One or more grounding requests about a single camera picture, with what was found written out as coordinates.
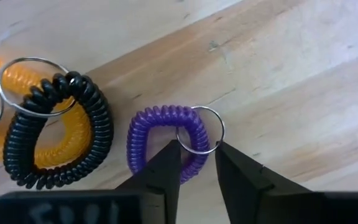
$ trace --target coiled cord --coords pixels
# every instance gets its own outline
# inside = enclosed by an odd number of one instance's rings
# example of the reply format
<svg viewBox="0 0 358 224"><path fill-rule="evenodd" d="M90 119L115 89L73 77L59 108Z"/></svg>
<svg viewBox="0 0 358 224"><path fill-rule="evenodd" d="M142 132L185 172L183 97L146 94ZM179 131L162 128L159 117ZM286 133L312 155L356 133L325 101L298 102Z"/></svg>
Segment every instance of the coiled cord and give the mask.
<svg viewBox="0 0 358 224"><path fill-rule="evenodd" d="M146 166L146 147L149 131L156 126L184 127L190 136L191 147L196 151L208 151L209 140L198 113L182 106L154 106L137 112L132 118L127 137L127 161L132 173ZM203 168L208 155L190 154L183 164L180 182L184 184Z"/></svg>
<svg viewBox="0 0 358 224"><path fill-rule="evenodd" d="M23 108L50 113L53 107L73 96L86 111L91 123L91 143L80 157L54 169L40 169L34 164L34 149L47 119L16 113L4 143L4 165L11 179L31 189L62 187L86 177L97 168L110 151L114 135L112 114L107 99L89 77L77 72L56 74L53 82L41 80L40 88L31 87Z"/></svg>
<svg viewBox="0 0 358 224"><path fill-rule="evenodd" d="M20 65L9 67L2 79L3 86L20 95L29 94L30 86L40 86L42 75ZM57 110L67 108L72 99L59 103ZM90 121L84 109L76 104L70 111L62 115L65 127L63 139L54 147L36 147L35 164L38 167L57 166L74 160L81 155L91 141ZM5 130L0 130L0 161L2 161Z"/></svg>

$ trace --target wooden table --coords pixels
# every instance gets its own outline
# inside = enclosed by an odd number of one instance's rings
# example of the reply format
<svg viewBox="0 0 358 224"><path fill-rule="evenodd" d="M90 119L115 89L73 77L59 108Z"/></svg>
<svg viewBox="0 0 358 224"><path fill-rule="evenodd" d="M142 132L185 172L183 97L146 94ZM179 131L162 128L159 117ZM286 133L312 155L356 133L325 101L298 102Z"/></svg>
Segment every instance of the wooden table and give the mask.
<svg viewBox="0 0 358 224"><path fill-rule="evenodd" d="M207 105L226 142L312 190L358 190L358 1L242 1L88 73L115 113L112 151L66 189L112 189L131 173L126 135L153 105ZM213 115L201 113L211 139ZM150 155L173 128L150 134ZM0 168L0 194L17 190ZM210 158L182 186L178 223L228 223Z"/></svg>

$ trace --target black coil keychain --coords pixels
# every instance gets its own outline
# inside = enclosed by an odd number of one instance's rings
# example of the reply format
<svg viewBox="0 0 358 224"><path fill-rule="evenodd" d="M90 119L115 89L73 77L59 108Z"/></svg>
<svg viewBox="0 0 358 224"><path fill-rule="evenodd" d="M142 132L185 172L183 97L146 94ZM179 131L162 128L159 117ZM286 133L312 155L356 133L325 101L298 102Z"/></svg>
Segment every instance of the black coil keychain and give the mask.
<svg viewBox="0 0 358 224"><path fill-rule="evenodd" d="M24 96L24 102L17 105L6 98L1 79L9 66L23 61L45 62L67 74L55 74L52 82L43 79L42 90L32 86L31 94ZM35 186L37 190L44 187L62 187L86 177L107 157L114 136L112 113L106 97L90 77L78 72L68 72L63 66L44 58L18 58L0 69L0 95L5 102L18 110L6 134L3 163L6 172L19 186L25 186L27 189ZM57 103L71 96L74 101L67 109L51 113ZM39 169L34 163L34 152L45 123L49 117L68 111L75 102L84 108L91 124L92 137L88 149L68 164L53 169Z"/></svg>

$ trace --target orange coil keychain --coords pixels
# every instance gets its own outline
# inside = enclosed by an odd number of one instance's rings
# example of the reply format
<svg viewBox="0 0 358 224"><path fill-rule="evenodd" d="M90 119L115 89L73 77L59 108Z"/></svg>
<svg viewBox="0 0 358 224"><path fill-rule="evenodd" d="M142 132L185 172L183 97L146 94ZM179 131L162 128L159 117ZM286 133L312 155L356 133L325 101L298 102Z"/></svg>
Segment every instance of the orange coil keychain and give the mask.
<svg viewBox="0 0 358 224"><path fill-rule="evenodd" d="M43 78L45 77L32 70L14 65L5 71L2 84L13 93L26 95L30 93L31 86L39 87ZM65 100L57 105L57 109L65 109L71 102L71 98ZM38 167L57 166L70 162L86 151L91 141L91 126L84 109L75 104L71 110L62 115L62 121L65 127L64 138L54 147L36 147L35 164ZM0 130L0 161L2 161L7 129L8 127L4 131Z"/></svg>

